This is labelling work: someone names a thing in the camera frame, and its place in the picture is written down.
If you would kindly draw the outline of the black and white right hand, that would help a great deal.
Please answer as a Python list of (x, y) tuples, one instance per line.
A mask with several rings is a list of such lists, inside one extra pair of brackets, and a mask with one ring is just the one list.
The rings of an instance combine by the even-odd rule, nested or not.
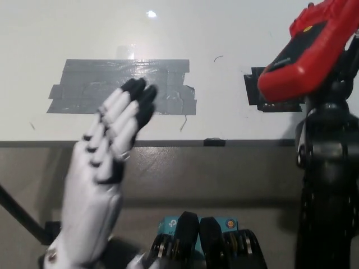
[(326, 103), (348, 108), (346, 100), (353, 91), (353, 82), (358, 73), (358, 31), (348, 47), (340, 54), (334, 67), (314, 92), (305, 98), (308, 111)]

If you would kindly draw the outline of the white and black left hand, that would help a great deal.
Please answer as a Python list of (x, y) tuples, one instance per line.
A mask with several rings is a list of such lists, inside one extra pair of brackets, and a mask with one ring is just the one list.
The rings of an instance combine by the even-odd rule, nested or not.
[(100, 105), (75, 143), (65, 178), (61, 228), (42, 268), (93, 268), (105, 251), (122, 208), (126, 161), (155, 111), (158, 89), (130, 79)]

